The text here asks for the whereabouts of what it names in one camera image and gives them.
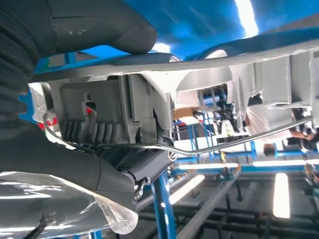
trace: gray plastic panel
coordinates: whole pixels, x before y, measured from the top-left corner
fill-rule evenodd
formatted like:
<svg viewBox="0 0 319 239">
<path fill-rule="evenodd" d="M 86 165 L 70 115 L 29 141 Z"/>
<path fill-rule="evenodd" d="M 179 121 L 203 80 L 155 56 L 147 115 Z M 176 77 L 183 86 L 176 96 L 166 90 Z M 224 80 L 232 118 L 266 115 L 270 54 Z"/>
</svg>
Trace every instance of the gray plastic panel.
<svg viewBox="0 0 319 239">
<path fill-rule="evenodd" d="M 305 107 L 311 105 L 314 93 L 313 61 L 312 51 L 290 57 L 293 102 L 302 102 Z"/>
<path fill-rule="evenodd" d="M 291 103 L 290 57 L 281 57 L 262 64 L 264 104 L 275 106 Z"/>
</svg>

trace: ceiling light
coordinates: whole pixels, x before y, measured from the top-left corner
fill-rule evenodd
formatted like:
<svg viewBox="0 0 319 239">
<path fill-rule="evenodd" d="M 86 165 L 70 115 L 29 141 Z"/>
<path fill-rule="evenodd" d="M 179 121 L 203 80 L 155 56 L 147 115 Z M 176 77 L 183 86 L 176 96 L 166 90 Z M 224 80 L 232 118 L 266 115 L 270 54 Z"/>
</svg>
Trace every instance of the ceiling light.
<svg viewBox="0 0 319 239">
<path fill-rule="evenodd" d="M 288 177 L 285 173 L 276 174 L 273 214 L 277 218 L 290 217 Z"/>
<path fill-rule="evenodd" d="M 184 197 L 186 194 L 190 192 L 194 187 L 197 186 L 198 184 L 200 184 L 200 182 L 204 180 L 204 178 L 205 178 L 204 175 L 197 175 L 197 176 L 193 178 L 193 179 L 191 179 L 190 181 L 187 182 L 187 184 L 185 184 L 185 185 L 182 186 L 181 188 L 177 190 L 176 192 L 172 194 L 169 197 L 169 203 L 173 205 L 173 204 L 179 201 L 182 197 Z"/>
<path fill-rule="evenodd" d="M 214 168 L 237 168 L 237 163 L 209 163 L 209 164 L 184 164 L 179 165 L 179 169 L 214 169 Z"/>
</svg>

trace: metal rail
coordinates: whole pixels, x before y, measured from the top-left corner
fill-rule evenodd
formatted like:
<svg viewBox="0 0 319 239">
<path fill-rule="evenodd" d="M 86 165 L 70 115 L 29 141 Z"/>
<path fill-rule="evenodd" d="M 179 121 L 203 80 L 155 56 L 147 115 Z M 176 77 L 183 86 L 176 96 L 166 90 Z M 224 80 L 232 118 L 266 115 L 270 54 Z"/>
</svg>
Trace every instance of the metal rail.
<svg viewBox="0 0 319 239">
<path fill-rule="evenodd" d="M 231 181 L 220 184 L 207 202 L 178 233 L 178 238 L 188 239 L 194 236 L 240 175 L 240 171 L 236 173 Z"/>
<path fill-rule="evenodd" d="M 312 119 L 313 119 L 312 117 L 300 119 L 300 120 L 297 120 L 293 123 L 289 123 L 284 126 L 271 129 L 271 130 L 262 132 L 262 133 L 258 133 L 258 134 L 255 134 L 255 135 L 246 137 L 246 138 L 241 138 L 241 139 L 234 140 L 232 142 L 225 143 L 221 145 L 207 147 L 207 148 L 203 148 L 203 149 L 199 149 L 199 150 L 193 150 L 193 151 L 187 151 L 187 150 L 175 148 L 173 146 L 168 146 L 168 145 L 159 144 L 159 143 L 158 144 L 132 143 L 132 144 L 101 144 L 97 147 L 96 152 L 98 152 L 104 148 L 144 148 L 144 149 L 162 149 L 162 150 L 166 150 L 166 151 L 170 151 L 170 152 L 174 152 L 174 153 L 184 154 L 187 156 L 193 156 L 193 155 L 197 155 L 197 154 L 209 153 L 212 151 L 229 148 L 229 147 L 237 146 L 242 143 L 247 143 L 252 140 L 267 137 L 267 136 L 282 132 L 284 130 L 287 130 L 292 127 L 296 127 L 300 124 L 310 122 L 310 121 L 312 121 Z"/>
</svg>

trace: black hose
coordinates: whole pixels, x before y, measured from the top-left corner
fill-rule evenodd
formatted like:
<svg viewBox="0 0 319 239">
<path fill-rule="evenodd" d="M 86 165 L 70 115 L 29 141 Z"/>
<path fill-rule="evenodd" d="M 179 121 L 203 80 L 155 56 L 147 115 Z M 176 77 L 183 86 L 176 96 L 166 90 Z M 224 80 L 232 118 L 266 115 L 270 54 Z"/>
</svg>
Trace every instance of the black hose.
<svg viewBox="0 0 319 239">
<path fill-rule="evenodd" d="M 54 175 L 131 208 L 130 178 L 95 155 L 49 142 L 19 119 L 26 107 L 17 97 L 42 57 L 102 44 L 144 54 L 156 37 L 123 0 L 0 0 L 0 172 Z"/>
<path fill-rule="evenodd" d="M 156 37 L 122 0 L 0 0 L 0 121 L 26 111 L 17 95 L 40 57 L 101 44 L 143 54 Z"/>
</svg>

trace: fluorescent light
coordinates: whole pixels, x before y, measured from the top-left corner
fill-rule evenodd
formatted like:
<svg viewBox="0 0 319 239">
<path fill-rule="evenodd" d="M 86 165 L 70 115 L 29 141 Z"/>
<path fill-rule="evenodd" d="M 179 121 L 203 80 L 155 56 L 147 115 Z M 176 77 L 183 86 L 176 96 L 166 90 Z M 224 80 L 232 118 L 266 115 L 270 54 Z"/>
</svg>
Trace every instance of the fluorescent light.
<svg viewBox="0 0 319 239">
<path fill-rule="evenodd" d="M 204 175 L 197 175 L 193 179 L 191 179 L 190 181 L 187 182 L 187 184 L 182 186 L 181 188 L 177 190 L 176 192 L 172 194 L 169 197 L 169 203 L 171 203 L 172 205 L 179 201 L 181 198 L 185 196 L 186 194 L 190 192 L 192 189 L 194 189 L 194 187 L 197 186 L 198 184 L 200 184 L 200 182 L 202 182 L 203 180 L 204 180 L 205 176 Z"/>
<path fill-rule="evenodd" d="M 308 163 L 308 164 L 319 164 L 319 159 L 309 159 L 309 160 L 306 160 L 306 163 Z"/>
<path fill-rule="evenodd" d="M 255 167 L 268 167 L 268 166 L 294 166 L 305 165 L 304 160 L 276 160 L 276 161 L 259 161 L 253 162 Z"/>
<path fill-rule="evenodd" d="M 288 177 L 285 173 L 276 174 L 273 213 L 277 218 L 290 217 Z"/>
<path fill-rule="evenodd" d="M 156 43 L 153 48 L 153 51 L 163 52 L 163 53 L 170 53 L 170 46 L 165 43 Z"/>
<path fill-rule="evenodd" d="M 213 168 L 237 168 L 237 163 L 209 163 L 209 164 L 184 164 L 179 165 L 179 169 L 213 169 Z"/>
<path fill-rule="evenodd" d="M 276 160 L 276 161 L 259 161 L 253 162 L 255 167 L 268 167 L 268 166 L 302 166 L 308 164 L 319 164 L 319 159 L 309 160 Z"/>
<path fill-rule="evenodd" d="M 240 24 L 245 29 L 246 37 L 252 37 L 259 34 L 250 0 L 235 0 L 238 8 Z"/>
</svg>

